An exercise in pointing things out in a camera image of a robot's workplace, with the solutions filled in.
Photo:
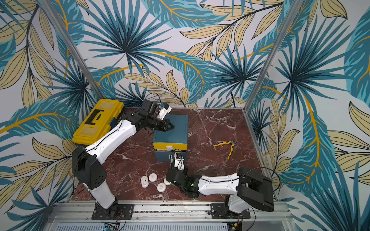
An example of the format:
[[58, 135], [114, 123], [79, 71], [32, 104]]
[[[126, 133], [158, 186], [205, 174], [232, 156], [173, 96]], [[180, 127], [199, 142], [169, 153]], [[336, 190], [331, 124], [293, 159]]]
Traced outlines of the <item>white round case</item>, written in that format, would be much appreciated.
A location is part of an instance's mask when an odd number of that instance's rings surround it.
[[171, 183], [170, 183], [169, 181], [167, 181], [166, 179], [164, 179], [164, 184], [165, 184], [166, 186], [170, 186], [170, 185], [171, 185]]
[[158, 190], [158, 192], [165, 192], [165, 190], [166, 190], [166, 184], [165, 183], [159, 183], [157, 185], [157, 190]]
[[158, 175], [156, 173], [151, 173], [148, 176], [148, 179], [149, 179], [150, 182], [155, 182], [158, 179]]

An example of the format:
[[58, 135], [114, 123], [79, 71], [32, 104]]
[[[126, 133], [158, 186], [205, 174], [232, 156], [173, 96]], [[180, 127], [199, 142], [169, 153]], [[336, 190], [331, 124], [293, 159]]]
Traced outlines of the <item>white oval earphone case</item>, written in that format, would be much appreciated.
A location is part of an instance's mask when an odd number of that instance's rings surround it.
[[147, 188], [149, 186], [149, 179], [147, 176], [142, 176], [140, 181], [143, 188]]

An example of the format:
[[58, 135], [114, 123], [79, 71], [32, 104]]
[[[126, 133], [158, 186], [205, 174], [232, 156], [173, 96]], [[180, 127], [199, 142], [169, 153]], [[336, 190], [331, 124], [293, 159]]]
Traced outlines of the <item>yellow top drawer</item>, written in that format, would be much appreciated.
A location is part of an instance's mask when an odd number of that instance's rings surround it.
[[188, 144], [173, 142], [153, 142], [153, 147], [156, 150], [172, 151], [178, 149], [180, 151], [186, 151], [188, 149]]

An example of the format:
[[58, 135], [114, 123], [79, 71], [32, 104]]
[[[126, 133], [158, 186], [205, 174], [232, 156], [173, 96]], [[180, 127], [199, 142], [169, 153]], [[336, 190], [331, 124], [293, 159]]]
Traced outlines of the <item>teal drawer cabinet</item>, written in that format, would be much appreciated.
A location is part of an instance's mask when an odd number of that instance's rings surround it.
[[[155, 131], [153, 142], [173, 142], [173, 143], [187, 143], [188, 144], [188, 116], [187, 115], [167, 115], [165, 118], [169, 119], [175, 126], [173, 130], [162, 132]], [[156, 150], [155, 156], [160, 162], [170, 162], [170, 155], [172, 151]], [[184, 159], [187, 159], [187, 150], [181, 151]]]

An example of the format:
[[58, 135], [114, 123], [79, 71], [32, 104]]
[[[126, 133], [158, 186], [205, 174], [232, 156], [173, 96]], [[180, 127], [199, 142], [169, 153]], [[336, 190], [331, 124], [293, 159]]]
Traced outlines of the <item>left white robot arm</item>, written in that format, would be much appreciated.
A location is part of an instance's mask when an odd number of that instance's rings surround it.
[[107, 184], [107, 172], [103, 164], [114, 150], [143, 128], [166, 132], [174, 129], [174, 125], [169, 119], [130, 113], [98, 141], [73, 151], [73, 175], [104, 210], [114, 209], [117, 200]]

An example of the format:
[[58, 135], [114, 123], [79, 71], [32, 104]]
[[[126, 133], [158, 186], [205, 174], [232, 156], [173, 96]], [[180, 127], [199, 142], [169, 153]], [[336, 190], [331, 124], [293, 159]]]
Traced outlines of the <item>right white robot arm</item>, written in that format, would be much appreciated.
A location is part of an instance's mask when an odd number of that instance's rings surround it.
[[225, 194], [225, 206], [228, 211], [240, 214], [255, 208], [273, 212], [272, 180], [253, 169], [241, 168], [238, 173], [227, 176], [189, 176], [188, 170], [172, 168], [166, 175], [166, 181], [180, 189], [188, 198]]

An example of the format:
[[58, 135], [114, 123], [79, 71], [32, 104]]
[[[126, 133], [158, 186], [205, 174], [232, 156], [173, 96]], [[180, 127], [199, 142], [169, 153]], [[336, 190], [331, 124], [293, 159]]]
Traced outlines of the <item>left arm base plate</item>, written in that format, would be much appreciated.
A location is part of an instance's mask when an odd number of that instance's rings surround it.
[[134, 204], [112, 204], [105, 209], [95, 204], [92, 220], [131, 220], [134, 211]]

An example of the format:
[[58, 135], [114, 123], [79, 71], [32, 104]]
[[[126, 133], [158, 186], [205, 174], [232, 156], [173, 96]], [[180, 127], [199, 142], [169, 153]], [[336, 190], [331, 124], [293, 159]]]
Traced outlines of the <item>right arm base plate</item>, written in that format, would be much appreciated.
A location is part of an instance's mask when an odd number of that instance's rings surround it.
[[212, 216], [212, 219], [250, 219], [251, 215], [248, 210], [244, 210], [242, 213], [237, 214], [230, 211], [225, 204], [213, 203], [210, 204], [210, 211], [208, 215]]

